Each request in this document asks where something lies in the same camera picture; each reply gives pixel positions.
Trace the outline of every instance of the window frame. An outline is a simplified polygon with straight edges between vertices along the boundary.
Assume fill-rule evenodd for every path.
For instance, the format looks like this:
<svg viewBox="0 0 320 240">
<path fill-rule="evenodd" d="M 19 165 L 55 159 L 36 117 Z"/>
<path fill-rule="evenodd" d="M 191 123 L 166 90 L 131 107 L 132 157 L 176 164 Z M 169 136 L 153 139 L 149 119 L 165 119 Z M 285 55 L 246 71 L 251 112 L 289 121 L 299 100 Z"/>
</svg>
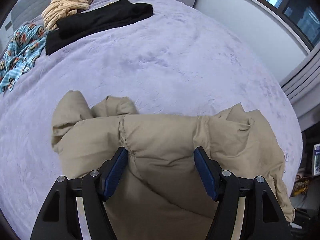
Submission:
<svg viewBox="0 0 320 240">
<path fill-rule="evenodd" d="M 274 12 L 277 16 L 279 16 L 289 27 L 301 38 L 301 40 L 305 43 L 310 51 L 315 47 L 311 41 L 307 38 L 307 36 L 295 25 L 285 14 L 284 9 L 287 7 L 289 0 L 282 0 L 279 5 L 279 8 L 276 8 L 271 3 L 266 0 L 257 0 L 272 12 Z"/>
</svg>

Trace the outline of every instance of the bed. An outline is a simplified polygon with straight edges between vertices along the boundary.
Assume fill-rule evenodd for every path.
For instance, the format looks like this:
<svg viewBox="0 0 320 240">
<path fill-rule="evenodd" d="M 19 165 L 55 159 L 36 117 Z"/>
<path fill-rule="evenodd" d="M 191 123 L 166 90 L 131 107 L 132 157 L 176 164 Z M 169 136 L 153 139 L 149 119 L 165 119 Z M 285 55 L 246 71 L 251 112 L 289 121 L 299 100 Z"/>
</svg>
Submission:
<svg viewBox="0 0 320 240">
<path fill-rule="evenodd" d="M 116 0 L 94 0 L 90 10 Z M 241 102 L 269 121 L 285 159 L 291 192 L 302 155 L 298 120 L 276 79 L 233 33 L 175 0 L 154 15 L 82 38 L 50 56 L 45 51 L 11 92 L 0 95 L 0 209 L 29 239 L 41 205 L 61 175 L 51 149 L 51 117 L 68 90 L 90 106 L 127 96 L 140 114 L 213 115 Z M 41 22 L 37 17 L 33 22 Z M 89 239 L 80 216 L 84 239 Z"/>
</svg>

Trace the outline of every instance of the book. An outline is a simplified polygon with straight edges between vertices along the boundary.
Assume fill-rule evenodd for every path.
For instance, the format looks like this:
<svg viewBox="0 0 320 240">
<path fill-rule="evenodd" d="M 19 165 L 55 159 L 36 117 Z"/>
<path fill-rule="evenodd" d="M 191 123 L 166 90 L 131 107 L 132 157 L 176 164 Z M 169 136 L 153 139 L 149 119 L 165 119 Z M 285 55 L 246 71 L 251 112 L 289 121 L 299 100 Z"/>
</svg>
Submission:
<svg viewBox="0 0 320 240">
<path fill-rule="evenodd" d="M 320 175 L 320 144 L 315 144 L 312 154 L 312 175 Z"/>
</svg>

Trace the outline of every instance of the window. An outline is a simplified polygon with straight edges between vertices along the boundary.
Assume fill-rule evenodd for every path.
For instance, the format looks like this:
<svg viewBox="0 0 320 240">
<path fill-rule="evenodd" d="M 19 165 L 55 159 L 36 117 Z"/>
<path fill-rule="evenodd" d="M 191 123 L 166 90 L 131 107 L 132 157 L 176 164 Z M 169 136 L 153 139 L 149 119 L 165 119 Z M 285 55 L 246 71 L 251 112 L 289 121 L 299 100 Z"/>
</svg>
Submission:
<svg viewBox="0 0 320 240">
<path fill-rule="evenodd" d="M 258 0 L 283 19 L 310 50 L 320 40 L 320 6 L 315 0 Z"/>
</svg>

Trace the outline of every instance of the metal screw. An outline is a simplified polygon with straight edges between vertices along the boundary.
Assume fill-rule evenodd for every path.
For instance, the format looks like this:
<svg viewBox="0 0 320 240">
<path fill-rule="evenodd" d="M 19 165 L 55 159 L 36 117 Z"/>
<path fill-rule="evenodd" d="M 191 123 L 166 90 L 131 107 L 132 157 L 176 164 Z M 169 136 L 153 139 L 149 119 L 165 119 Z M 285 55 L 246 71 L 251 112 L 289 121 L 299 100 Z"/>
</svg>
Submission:
<svg viewBox="0 0 320 240">
<path fill-rule="evenodd" d="M 58 178 L 57 178 L 57 182 L 63 182 L 64 180 L 65 180 L 65 176 L 59 176 Z"/>
<path fill-rule="evenodd" d="M 97 171 L 97 170 L 94 170 L 94 171 L 91 171 L 90 172 L 90 176 L 91 177 L 96 177 L 96 176 L 98 176 L 99 175 L 99 171 Z"/>
<path fill-rule="evenodd" d="M 262 183 L 262 182 L 264 182 L 264 178 L 262 176 L 258 176 L 257 177 L 257 181 Z"/>
<path fill-rule="evenodd" d="M 224 171 L 222 171 L 222 175 L 225 177 L 229 177 L 231 175 L 231 172 L 228 170 L 224 170 Z"/>
</svg>

